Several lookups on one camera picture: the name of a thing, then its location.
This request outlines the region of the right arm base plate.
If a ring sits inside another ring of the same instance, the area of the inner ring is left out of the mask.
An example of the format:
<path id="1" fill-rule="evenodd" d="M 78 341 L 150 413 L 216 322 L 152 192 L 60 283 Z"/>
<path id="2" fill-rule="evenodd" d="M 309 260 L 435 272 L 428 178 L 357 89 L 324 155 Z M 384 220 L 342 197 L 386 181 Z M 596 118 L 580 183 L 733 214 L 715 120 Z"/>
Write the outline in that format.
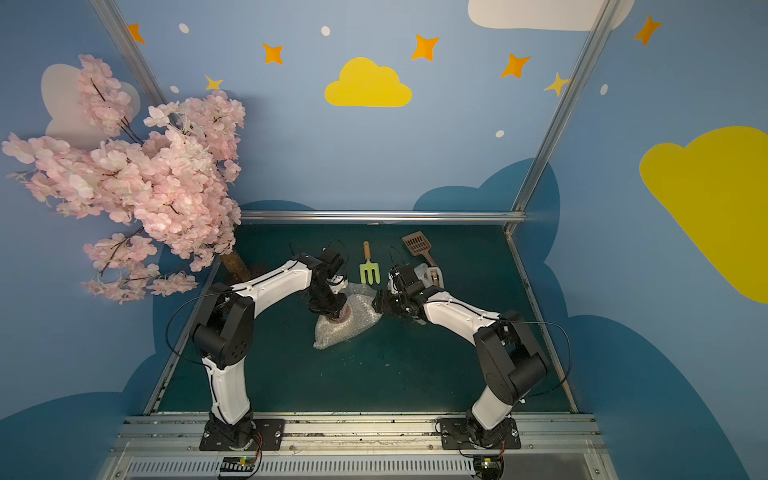
<path id="1" fill-rule="evenodd" d="M 444 450 L 502 450 L 521 448 L 517 424 L 511 417 L 490 430 L 477 420 L 442 417 L 436 421 L 436 432 Z"/>

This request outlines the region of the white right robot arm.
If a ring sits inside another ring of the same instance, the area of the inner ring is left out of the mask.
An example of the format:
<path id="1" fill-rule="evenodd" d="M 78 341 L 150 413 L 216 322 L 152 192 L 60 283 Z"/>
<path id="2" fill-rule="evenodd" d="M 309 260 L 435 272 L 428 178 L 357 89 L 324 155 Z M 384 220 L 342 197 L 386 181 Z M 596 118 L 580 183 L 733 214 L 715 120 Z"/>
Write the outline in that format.
<path id="1" fill-rule="evenodd" d="M 501 425 L 549 374 L 547 354 L 517 311 L 486 311 L 438 287 L 413 294 L 383 290 L 375 295 L 372 306 L 378 313 L 443 327 L 475 347 L 486 387 L 469 417 L 483 432 Z"/>

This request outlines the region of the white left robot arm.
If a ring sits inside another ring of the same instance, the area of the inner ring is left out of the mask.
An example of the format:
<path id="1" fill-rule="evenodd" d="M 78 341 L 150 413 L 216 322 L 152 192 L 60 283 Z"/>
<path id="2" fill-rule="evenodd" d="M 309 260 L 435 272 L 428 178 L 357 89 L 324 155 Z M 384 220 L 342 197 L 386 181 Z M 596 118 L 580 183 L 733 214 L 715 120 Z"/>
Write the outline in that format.
<path id="1" fill-rule="evenodd" d="M 344 260 L 327 249 L 318 256 L 301 253 L 253 280 L 210 287 L 194 317 L 191 341 L 207 374 L 212 407 L 207 430 L 242 445 L 251 438 L 252 407 L 245 366 L 258 319 L 288 297 L 298 295 L 313 313 L 335 322 L 351 315 L 342 274 Z"/>

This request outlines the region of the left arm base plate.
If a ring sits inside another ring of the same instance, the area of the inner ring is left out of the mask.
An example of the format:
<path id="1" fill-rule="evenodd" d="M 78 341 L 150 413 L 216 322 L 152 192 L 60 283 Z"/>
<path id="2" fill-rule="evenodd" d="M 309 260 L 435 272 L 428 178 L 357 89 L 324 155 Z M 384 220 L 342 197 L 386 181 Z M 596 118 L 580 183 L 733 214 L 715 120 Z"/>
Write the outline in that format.
<path id="1" fill-rule="evenodd" d="M 200 451 L 278 451 L 281 447 L 285 421 L 277 418 L 251 419 L 244 417 L 229 425 L 215 416 L 206 422 L 199 444 Z"/>

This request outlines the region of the white tape dispenser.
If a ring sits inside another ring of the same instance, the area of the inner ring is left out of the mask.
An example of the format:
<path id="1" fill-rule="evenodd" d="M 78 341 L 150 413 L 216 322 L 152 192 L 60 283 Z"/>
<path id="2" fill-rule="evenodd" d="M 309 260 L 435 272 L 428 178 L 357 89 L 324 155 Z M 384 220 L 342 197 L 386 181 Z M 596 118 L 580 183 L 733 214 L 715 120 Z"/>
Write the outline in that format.
<path id="1" fill-rule="evenodd" d="M 439 267 L 427 267 L 422 280 L 427 287 L 444 287 L 443 275 Z"/>

